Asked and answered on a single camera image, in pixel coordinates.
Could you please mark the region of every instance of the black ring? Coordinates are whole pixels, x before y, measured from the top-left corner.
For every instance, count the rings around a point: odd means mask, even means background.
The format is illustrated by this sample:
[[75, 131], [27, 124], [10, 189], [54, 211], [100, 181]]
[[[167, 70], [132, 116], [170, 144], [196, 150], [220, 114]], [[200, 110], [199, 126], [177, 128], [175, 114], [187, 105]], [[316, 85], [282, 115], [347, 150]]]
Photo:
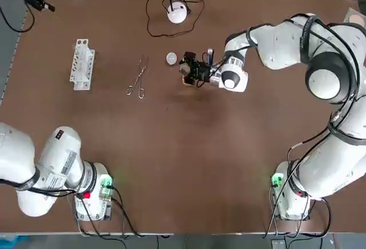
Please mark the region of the black ring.
[[20, 184], [17, 187], [14, 187], [15, 190], [17, 190], [17, 191], [27, 191], [27, 190], [29, 190], [38, 181], [39, 176], [40, 176], [40, 172], [39, 172], [38, 168], [36, 167], [34, 175], [29, 180], [27, 180], [26, 182]]
[[314, 21], [317, 20], [315, 15], [312, 15], [306, 21], [303, 27], [303, 33], [300, 37], [300, 61], [304, 64], [309, 64], [309, 39], [311, 27], [314, 24]]

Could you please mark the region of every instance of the gray floor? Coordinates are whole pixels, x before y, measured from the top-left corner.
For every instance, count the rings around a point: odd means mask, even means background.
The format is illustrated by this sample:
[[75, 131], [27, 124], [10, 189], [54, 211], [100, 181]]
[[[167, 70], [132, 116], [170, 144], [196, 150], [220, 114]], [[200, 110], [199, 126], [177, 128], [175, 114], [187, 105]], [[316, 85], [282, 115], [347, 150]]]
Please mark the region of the gray floor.
[[[261, 235], [224, 235], [224, 236], [187, 236], [186, 249], [243, 249], [243, 248], [272, 248], [271, 241], [274, 237], [268, 236], [262, 239]], [[361, 248], [365, 242], [366, 235], [332, 235], [324, 237], [323, 249], [354, 249]], [[291, 249], [319, 249], [320, 239], [294, 242]], [[159, 247], [155, 236], [146, 238], [131, 237], [125, 241], [128, 249], [149, 248], [149, 249], [184, 249], [185, 236], [171, 236], [168, 239], [159, 237]], [[84, 238], [81, 236], [31, 236], [29, 240], [19, 243], [16, 249], [74, 249], [74, 248], [123, 248], [123, 244], [117, 241], [105, 241], [98, 237]]]
[[[23, 0], [0, 0], [0, 6], [7, 21], [15, 29], [20, 29], [26, 13]], [[0, 17], [0, 102], [7, 82], [9, 66], [11, 65], [19, 34], [9, 29]]]
[[[366, 0], [359, 0], [363, 13], [366, 13]], [[19, 29], [25, 15], [23, 0], [0, 0], [10, 24]], [[0, 18], [0, 92], [5, 87], [9, 65], [14, 55], [18, 34], [11, 31], [3, 19]], [[273, 236], [262, 239], [261, 235], [232, 235], [232, 236], [188, 236], [187, 249], [243, 249], [243, 248], [272, 248]], [[125, 241], [128, 249], [151, 248], [158, 249], [156, 237], [146, 238], [131, 237]], [[365, 248], [366, 234], [329, 234], [323, 239], [323, 249], [359, 249]], [[169, 239], [159, 238], [159, 249], [184, 249], [185, 237], [173, 236]], [[58, 249], [58, 248], [123, 248], [123, 245], [115, 241], [104, 241], [100, 238], [84, 238], [80, 235], [49, 235], [31, 236], [29, 240], [19, 243], [17, 249]], [[320, 239], [296, 242], [291, 245], [292, 249], [318, 249]]]

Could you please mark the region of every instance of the wire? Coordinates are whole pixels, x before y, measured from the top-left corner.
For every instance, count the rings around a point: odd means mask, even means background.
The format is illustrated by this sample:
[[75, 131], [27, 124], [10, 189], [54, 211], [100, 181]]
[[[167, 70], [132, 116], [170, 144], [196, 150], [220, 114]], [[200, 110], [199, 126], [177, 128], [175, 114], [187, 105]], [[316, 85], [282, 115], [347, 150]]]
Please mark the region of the wire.
[[9, 23], [9, 21], [6, 19], [6, 16], [4, 14], [4, 11], [2, 10], [1, 6], [0, 6], [0, 14], [2, 16], [2, 18], [4, 19], [5, 21], [5, 24], [12, 30], [12, 31], [15, 31], [16, 33], [26, 33], [28, 31], [30, 31], [32, 29], [32, 27], [34, 26], [34, 22], [35, 22], [35, 18], [34, 18], [34, 14], [32, 12], [32, 10], [29, 8], [29, 5], [28, 3], [24, 0], [24, 4], [26, 5], [26, 7], [28, 8], [28, 11], [30, 12], [30, 15], [32, 16], [32, 23], [30, 24], [30, 26], [25, 29], [25, 30], [18, 30], [14, 27], [11, 26], [11, 24]]
[[185, 235], [185, 239], [184, 239], [184, 247], [183, 247], [183, 249], [185, 249], [186, 245], [187, 245], [187, 235]]
[[[288, 244], [288, 247], [286, 246], [286, 249], [290, 249], [291, 244], [294, 243], [294, 242], [302, 242], [302, 241], [311, 240], [311, 239], [313, 239], [313, 238], [308, 238], [308, 239], [295, 239], [295, 240], [291, 241]], [[320, 238], [320, 247], [319, 247], [319, 249], [322, 249], [322, 247], [323, 247], [323, 238]]]
[[320, 235], [303, 233], [304, 236], [309, 236], [309, 237], [312, 237], [312, 238], [323, 238], [327, 235], [327, 233], [329, 232], [329, 229], [331, 228], [331, 224], [332, 224], [331, 205], [329, 204], [329, 202], [325, 198], [321, 198], [321, 200], [325, 203], [325, 205], [327, 206], [327, 209], [328, 209], [328, 225], [327, 225], [326, 229], [323, 231], [323, 233], [321, 233]]
[[295, 144], [294, 146], [292, 146], [291, 148], [289, 148], [288, 152], [287, 152], [287, 162], [290, 163], [290, 153], [292, 150], [294, 150], [295, 148], [304, 145], [316, 138], [318, 138], [319, 136], [323, 135], [326, 131], [328, 130], [328, 127], [325, 127], [321, 132], [317, 133], [316, 135], [314, 135], [313, 137], [311, 137], [310, 139], [306, 139], [300, 143]]
[[86, 214], [87, 214], [87, 217], [89, 218], [89, 221], [91, 222], [91, 226], [93, 227], [93, 230], [94, 230], [94, 232], [96, 233], [96, 235], [88, 234], [88, 233], [86, 233], [83, 229], [81, 229], [81, 230], [83, 231], [83, 233], [84, 233], [85, 235], [87, 235], [87, 236], [98, 236], [99, 238], [104, 239], [104, 240], [115, 240], [115, 241], [121, 242], [121, 243], [124, 245], [125, 249], [127, 249], [126, 243], [125, 243], [122, 239], [117, 239], [117, 238], [106, 238], [106, 236], [110, 236], [110, 234], [107, 234], [107, 235], [101, 235], [101, 234], [98, 232], [98, 230], [97, 230], [97, 228], [96, 228], [96, 226], [95, 226], [95, 224], [94, 224], [94, 222], [93, 222], [93, 220], [92, 220], [92, 218], [91, 218], [91, 216], [90, 216], [90, 214], [89, 214], [89, 211], [88, 211], [88, 210], [87, 210], [87, 208], [86, 208], [86, 205], [85, 205], [85, 203], [84, 203], [84, 199], [83, 199], [81, 196], [79, 197], [79, 199], [81, 200], [81, 203], [82, 203], [82, 205], [84, 206], [84, 209], [85, 209], [85, 212], [86, 212]]
[[150, 23], [150, 16], [149, 16], [149, 13], [148, 13], [148, 4], [149, 4], [149, 1], [150, 0], [147, 0], [146, 1], [146, 6], [145, 6], [145, 11], [146, 11], [146, 16], [148, 17], [148, 22], [146, 24], [146, 29], [148, 31], [148, 33], [152, 36], [152, 37], [169, 37], [169, 38], [172, 38], [172, 37], [177, 37], [179, 35], [184, 35], [184, 34], [187, 34], [187, 33], [190, 33], [191, 31], [194, 30], [194, 26], [196, 24], [196, 22], [198, 21], [198, 19], [200, 18], [202, 12], [204, 11], [205, 9], [205, 1], [203, 0], [199, 0], [199, 1], [187, 1], [187, 3], [202, 3], [203, 6], [202, 6], [202, 9], [200, 11], [200, 13], [198, 14], [196, 20], [194, 20], [193, 22], [193, 25], [192, 25], [192, 28], [189, 29], [189, 30], [186, 30], [186, 31], [179, 31], [178, 33], [173, 33], [173, 34], [152, 34], [149, 30], [149, 23]]
[[113, 201], [113, 202], [115, 202], [115, 203], [120, 207], [120, 209], [122, 210], [122, 213], [123, 213], [123, 215], [126, 217], [127, 223], [128, 223], [128, 225], [129, 225], [129, 227], [130, 227], [130, 229], [131, 229], [132, 233], [133, 233], [134, 235], [138, 236], [139, 238], [143, 238], [143, 237], [144, 237], [144, 235], [139, 234], [139, 233], [134, 229], [134, 227], [132, 226], [131, 221], [130, 221], [130, 219], [129, 219], [129, 217], [128, 217], [128, 215], [127, 215], [127, 213], [126, 213], [126, 211], [125, 211], [125, 209], [124, 209], [124, 207], [123, 207], [123, 205], [122, 205], [122, 196], [121, 196], [121, 194], [120, 194], [119, 190], [118, 190], [116, 187], [114, 187], [114, 186], [110, 186], [110, 187], [108, 187], [108, 188], [115, 190], [115, 191], [116, 191], [116, 193], [118, 194], [118, 197], [119, 197], [119, 199], [120, 199], [121, 203], [119, 203], [119, 202], [118, 202], [118, 200], [116, 200], [116, 199], [114, 199], [114, 198], [112, 198], [112, 201]]

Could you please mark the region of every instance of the table surface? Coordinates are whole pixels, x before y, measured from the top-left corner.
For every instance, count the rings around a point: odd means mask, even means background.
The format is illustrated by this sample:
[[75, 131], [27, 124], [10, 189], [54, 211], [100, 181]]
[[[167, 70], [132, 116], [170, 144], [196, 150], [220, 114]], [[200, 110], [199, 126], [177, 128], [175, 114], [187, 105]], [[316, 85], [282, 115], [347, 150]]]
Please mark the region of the table surface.
[[[162, 0], [150, 0], [152, 33], [189, 29], [201, 9], [179, 26], [168, 23]], [[304, 65], [278, 72], [262, 66], [251, 49], [245, 61], [245, 93], [182, 84], [165, 62], [208, 47], [223, 54], [228, 35], [264, 22], [280, 23], [299, 12], [342, 22], [353, 0], [204, 0], [193, 32], [152, 38], [146, 31], [146, 0], [48, 0], [56, 12], [36, 14], [34, 29], [21, 36], [0, 108], [2, 121], [28, 133], [38, 158], [60, 125], [82, 139], [81, 157], [105, 164], [116, 178], [134, 227], [151, 233], [264, 232], [269, 222], [269, 178], [289, 147], [323, 129], [332, 107], [307, 91]], [[96, 50], [91, 90], [69, 82], [74, 44], [88, 38]], [[126, 89], [149, 57], [145, 98]], [[294, 151], [299, 157], [306, 147]], [[366, 232], [365, 180], [329, 197], [331, 231]], [[0, 187], [0, 232], [76, 232], [66, 199], [40, 218], [24, 215], [15, 190]], [[121, 232], [120, 211], [100, 231]], [[302, 231], [322, 231], [327, 212], [317, 204]], [[296, 223], [280, 229], [295, 231]]]

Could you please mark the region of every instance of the power cable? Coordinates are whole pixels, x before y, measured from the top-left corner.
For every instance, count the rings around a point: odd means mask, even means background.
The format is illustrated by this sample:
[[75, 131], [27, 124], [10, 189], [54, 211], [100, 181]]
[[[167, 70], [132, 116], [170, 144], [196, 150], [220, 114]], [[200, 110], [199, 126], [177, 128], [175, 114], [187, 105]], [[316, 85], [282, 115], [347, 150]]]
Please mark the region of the power cable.
[[16, 33], [26, 33], [26, 32], [28, 32], [28, 31], [30, 31], [30, 30], [33, 28], [33, 26], [34, 26], [34, 22], [35, 22], [34, 14], [33, 14], [32, 10], [29, 8], [29, 5], [28, 5], [28, 3], [26, 2], [26, 0], [24, 0], [24, 4], [26, 5], [26, 7], [27, 7], [28, 11], [30, 12], [30, 15], [31, 15], [31, 17], [32, 17], [32, 22], [31, 22], [31, 24], [30, 24], [30, 26], [29, 26], [28, 28], [23, 29], [23, 30], [18, 30], [18, 29], [16, 29], [16, 28], [14, 28], [14, 27], [12, 27], [12, 26], [11, 26], [11, 24], [9, 23], [9, 21], [7, 20], [7, 18], [6, 18], [6, 16], [5, 16], [5, 14], [4, 14], [4, 11], [2, 10], [2, 8], [1, 8], [1, 6], [0, 6], [0, 14], [1, 14], [2, 18], [4, 19], [5, 24], [6, 24], [6, 25], [7, 25], [7, 26], [12, 30], [12, 31], [15, 31]]
[[201, 16], [201, 14], [202, 14], [202, 12], [204, 11], [204, 9], [205, 9], [205, 1], [203, 1], [203, 0], [199, 0], [199, 1], [186, 1], [187, 3], [202, 3], [202, 9], [201, 9], [201, 11], [200, 11], [200, 13], [198, 14], [198, 16], [197, 16], [197, 18], [194, 20], [194, 22], [193, 22], [193, 25], [192, 25], [192, 28], [191, 29], [189, 29], [189, 30], [185, 30], [185, 31], [179, 31], [178, 33], [173, 33], [173, 34], [152, 34], [151, 32], [150, 32], [150, 30], [149, 30], [149, 23], [150, 23], [150, 16], [149, 16], [149, 13], [148, 13], [148, 4], [149, 4], [149, 1], [150, 0], [147, 0], [146, 1], [146, 6], [145, 6], [145, 12], [146, 12], [146, 16], [148, 17], [148, 22], [147, 22], [147, 24], [146, 24], [146, 30], [148, 31], [148, 33], [150, 34], [150, 36], [152, 36], [152, 37], [169, 37], [169, 38], [172, 38], [172, 37], [177, 37], [177, 36], [179, 36], [179, 35], [184, 35], [184, 34], [187, 34], [187, 33], [190, 33], [191, 31], [193, 31], [194, 30], [194, 26], [195, 26], [195, 24], [196, 24], [196, 22], [198, 21], [198, 19], [200, 18], [200, 16]]

